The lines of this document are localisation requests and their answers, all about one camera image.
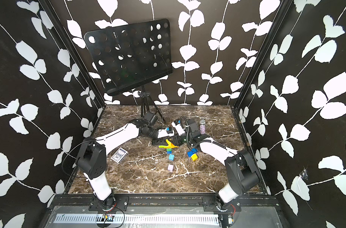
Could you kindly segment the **orange long lego brick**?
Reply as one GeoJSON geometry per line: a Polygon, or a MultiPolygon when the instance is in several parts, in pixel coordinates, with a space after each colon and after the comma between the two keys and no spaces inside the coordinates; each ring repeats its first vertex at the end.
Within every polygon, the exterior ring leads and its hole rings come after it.
{"type": "Polygon", "coordinates": [[[170,146],[170,148],[171,148],[171,149],[173,149],[173,148],[179,148],[179,146],[175,146],[175,145],[172,144],[172,145],[170,146]]]}

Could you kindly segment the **lilac square lego brick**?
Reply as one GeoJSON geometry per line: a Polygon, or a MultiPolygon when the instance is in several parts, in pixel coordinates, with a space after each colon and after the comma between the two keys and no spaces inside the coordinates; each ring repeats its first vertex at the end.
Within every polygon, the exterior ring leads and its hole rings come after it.
{"type": "Polygon", "coordinates": [[[172,164],[169,164],[167,170],[168,170],[169,172],[173,172],[174,166],[173,166],[172,164]]]}

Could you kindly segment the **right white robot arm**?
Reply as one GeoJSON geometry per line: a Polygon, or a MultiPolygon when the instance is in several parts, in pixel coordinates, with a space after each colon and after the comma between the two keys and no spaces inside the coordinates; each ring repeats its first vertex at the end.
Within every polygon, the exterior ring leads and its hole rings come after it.
{"type": "Polygon", "coordinates": [[[194,120],[184,116],[172,122],[172,126],[182,143],[225,165],[228,183],[217,193],[216,202],[219,206],[231,203],[260,183],[260,172],[250,152],[237,151],[217,142],[211,136],[203,134],[194,120]]]}

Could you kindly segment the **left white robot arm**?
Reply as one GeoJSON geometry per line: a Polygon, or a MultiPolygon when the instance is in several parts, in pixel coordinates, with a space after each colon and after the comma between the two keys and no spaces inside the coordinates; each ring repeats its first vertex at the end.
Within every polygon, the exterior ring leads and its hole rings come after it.
{"type": "Polygon", "coordinates": [[[155,129],[157,116],[147,112],[139,119],[133,119],[123,127],[105,135],[86,138],[80,145],[75,164],[88,179],[94,196],[103,203],[110,204],[113,192],[110,188],[105,171],[107,169],[107,156],[123,143],[139,136],[149,137],[153,140],[172,136],[171,128],[155,129]]]}

